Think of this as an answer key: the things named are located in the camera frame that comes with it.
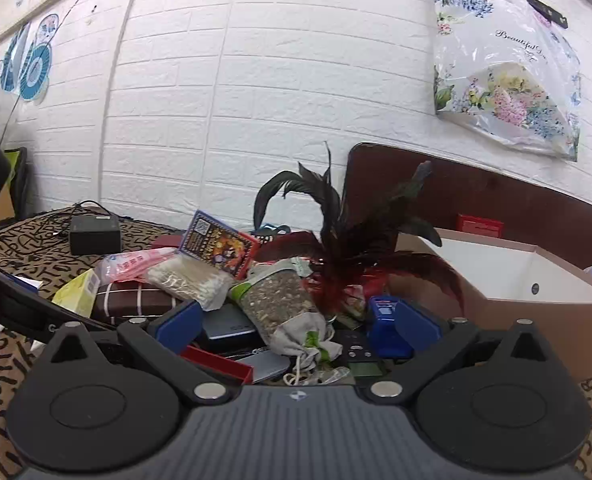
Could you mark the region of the large pink storage box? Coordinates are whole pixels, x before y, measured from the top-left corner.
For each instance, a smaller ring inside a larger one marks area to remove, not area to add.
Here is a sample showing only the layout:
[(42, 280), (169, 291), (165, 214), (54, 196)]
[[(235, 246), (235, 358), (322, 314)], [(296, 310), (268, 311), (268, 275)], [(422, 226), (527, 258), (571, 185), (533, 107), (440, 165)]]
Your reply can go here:
[(392, 295), (441, 316), (464, 316), (484, 330), (530, 318), (577, 382), (592, 378), (592, 276), (546, 250), (512, 240), (439, 232), (437, 247), (401, 234), (399, 249), (438, 256), (459, 275), (464, 307), (414, 276), (389, 278)]

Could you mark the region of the yellow green box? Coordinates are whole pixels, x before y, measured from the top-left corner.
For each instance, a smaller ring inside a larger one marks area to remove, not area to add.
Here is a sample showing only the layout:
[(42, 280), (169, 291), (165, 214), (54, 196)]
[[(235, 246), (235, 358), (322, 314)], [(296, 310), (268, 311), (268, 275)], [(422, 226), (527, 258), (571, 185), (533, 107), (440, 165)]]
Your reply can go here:
[(59, 307), (83, 316), (83, 318), (89, 318), (92, 314), (99, 284), (100, 281), (95, 270), (87, 270), (58, 289), (52, 301)]

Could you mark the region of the pink packet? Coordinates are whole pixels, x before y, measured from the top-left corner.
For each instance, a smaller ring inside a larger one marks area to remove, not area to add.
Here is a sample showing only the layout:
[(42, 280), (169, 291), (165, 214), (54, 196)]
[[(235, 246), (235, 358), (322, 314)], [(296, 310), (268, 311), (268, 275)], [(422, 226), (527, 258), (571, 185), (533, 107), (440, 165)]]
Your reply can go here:
[(120, 252), (102, 259), (95, 272), (103, 285), (113, 282), (143, 282), (150, 268), (174, 254), (175, 249), (172, 247)]

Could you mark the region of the black red feather duster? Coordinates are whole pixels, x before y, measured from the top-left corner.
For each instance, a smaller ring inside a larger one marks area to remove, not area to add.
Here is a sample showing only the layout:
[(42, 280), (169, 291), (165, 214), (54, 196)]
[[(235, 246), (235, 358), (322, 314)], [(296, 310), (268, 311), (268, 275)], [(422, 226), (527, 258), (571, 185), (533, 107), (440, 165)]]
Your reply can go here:
[(253, 259), (258, 262), (293, 257), (310, 260), (313, 278), (310, 294), (325, 314), (339, 311), (348, 298), (347, 288), (359, 285), (363, 278), (388, 278), (412, 275), (436, 285), (441, 292), (464, 304), (459, 275), (437, 256), (396, 248), (398, 235), (424, 238), (437, 247), (442, 240), (427, 221), (410, 213), (410, 206), (430, 176), (431, 162), (421, 162), (410, 180), (381, 200), (359, 223), (349, 222), (349, 209), (332, 185), (331, 172), (324, 174), (298, 166), (284, 170), (264, 183), (253, 203), (253, 226), (258, 229), (270, 200), (277, 194), (300, 193), (311, 197), (323, 217), (319, 235), (311, 231), (290, 232), (260, 246)]

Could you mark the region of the black power adapter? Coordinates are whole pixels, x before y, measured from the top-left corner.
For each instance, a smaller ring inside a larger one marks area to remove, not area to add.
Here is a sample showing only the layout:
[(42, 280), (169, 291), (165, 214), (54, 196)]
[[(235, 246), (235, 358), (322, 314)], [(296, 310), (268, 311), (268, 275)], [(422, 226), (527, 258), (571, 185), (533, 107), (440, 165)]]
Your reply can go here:
[(122, 234), (115, 214), (80, 214), (70, 221), (69, 247), (74, 256), (122, 252)]

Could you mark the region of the dark red wooden board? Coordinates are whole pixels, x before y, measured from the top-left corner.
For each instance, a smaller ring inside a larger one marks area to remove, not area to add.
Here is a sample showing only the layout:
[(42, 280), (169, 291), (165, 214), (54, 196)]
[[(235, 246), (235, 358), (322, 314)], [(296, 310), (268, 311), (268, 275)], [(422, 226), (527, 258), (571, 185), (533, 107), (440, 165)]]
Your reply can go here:
[(538, 245), (578, 268), (592, 266), (592, 205), (558, 191), (425, 153), (375, 143), (351, 148), (343, 197), (352, 223), (429, 160), (433, 172), (411, 206), (435, 228), (462, 216), (502, 224), (501, 237)]

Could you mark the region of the herb sachet bag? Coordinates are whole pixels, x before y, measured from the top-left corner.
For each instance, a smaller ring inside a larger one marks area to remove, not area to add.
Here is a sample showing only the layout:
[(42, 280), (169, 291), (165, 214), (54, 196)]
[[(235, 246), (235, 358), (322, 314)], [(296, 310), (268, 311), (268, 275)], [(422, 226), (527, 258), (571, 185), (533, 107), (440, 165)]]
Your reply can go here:
[(229, 296), (253, 322), (274, 353), (296, 360), (303, 370), (335, 361), (343, 347), (305, 288), (294, 263), (258, 264)]

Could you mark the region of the colourful card box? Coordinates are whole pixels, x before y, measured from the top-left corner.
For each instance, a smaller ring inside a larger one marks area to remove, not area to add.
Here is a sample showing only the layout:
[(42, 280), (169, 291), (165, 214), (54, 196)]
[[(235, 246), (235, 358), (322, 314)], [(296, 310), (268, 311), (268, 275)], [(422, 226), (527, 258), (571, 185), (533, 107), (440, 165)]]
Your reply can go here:
[(197, 210), (181, 240), (179, 252), (204, 261), (241, 281), (260, 246), (252, 235), (237, 231)]

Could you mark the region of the blue wall decoration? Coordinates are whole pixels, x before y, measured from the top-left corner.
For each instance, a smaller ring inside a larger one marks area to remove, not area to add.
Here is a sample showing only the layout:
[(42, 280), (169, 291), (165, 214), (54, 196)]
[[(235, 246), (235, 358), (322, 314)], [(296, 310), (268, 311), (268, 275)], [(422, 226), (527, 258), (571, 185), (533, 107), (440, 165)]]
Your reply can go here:
[(41, 102), (49, 85), (53, 65), (52, 40), (60, 25), (57, 13), (47, 14), (31, 28), (20, 27), (0, 60), (0, 88), (15, 93), (24, 102)]

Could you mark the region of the floral plastic bag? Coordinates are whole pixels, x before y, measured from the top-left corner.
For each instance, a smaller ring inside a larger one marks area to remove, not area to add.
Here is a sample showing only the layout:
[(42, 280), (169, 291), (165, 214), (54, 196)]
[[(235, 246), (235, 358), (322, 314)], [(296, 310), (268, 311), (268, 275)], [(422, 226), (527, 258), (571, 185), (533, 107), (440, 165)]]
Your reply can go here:
[(518, 151), (576, 160), (580, 61), (528, 0), (433, 0), (436, 114)]

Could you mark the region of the brown striped case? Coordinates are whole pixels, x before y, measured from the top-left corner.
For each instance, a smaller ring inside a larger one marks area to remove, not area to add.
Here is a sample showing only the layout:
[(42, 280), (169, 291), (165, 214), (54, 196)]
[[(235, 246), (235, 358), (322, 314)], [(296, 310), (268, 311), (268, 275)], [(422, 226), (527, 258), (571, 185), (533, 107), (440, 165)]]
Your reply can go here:
[(177, 298), (151, 284), (113, 282), (98, 288), (90, 317), (117, 325), (128, 318), (158, 318), (180, 304)]

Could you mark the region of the small red box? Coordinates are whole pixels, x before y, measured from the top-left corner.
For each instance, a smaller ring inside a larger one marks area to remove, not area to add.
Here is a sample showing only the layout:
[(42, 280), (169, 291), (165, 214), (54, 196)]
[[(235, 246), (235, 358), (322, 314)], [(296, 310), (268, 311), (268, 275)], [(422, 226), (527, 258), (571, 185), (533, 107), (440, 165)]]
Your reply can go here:
[(503, 228), (502, 221), (475, 217), (470, 214), (458, 214), (458, 220), (456, 220), (456, 229), (468, 234), (501, 238)]

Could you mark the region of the patterned table cloth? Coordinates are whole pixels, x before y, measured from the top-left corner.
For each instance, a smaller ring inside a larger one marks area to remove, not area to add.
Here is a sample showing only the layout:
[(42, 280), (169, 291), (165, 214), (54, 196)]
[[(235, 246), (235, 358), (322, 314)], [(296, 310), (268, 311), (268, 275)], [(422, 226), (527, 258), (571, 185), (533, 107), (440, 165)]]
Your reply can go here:
[[(49, 211), (1, 228), (0, 270), (41, 281), (41, 296), (48, 299), (62, 285), (94, 266), (97, 256), (72, 256), (67, 240), (55, 234), (64, 227), (71, 211), (70, 207)], [(6, 434), (5, 411), (36, 360), (31, 346), (29, 338), (8, 328), (0, 330), (0, 479), (8, 479), (20, 470), (18, 456)], [(592, 378), (580, 386), (592, 408)], [(592, 479), (592, 430), (576, 468)]]

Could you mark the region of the cotton swabs bag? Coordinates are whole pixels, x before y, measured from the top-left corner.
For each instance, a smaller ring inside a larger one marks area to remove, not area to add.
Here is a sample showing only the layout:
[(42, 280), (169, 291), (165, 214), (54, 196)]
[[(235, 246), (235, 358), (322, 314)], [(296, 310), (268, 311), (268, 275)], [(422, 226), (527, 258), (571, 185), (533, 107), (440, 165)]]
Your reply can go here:
[(205, 312), (219, 310), (234, 285), (230, 274), (182, 254), (151, 266), (142, 278), (178, 300), (197, 301)]

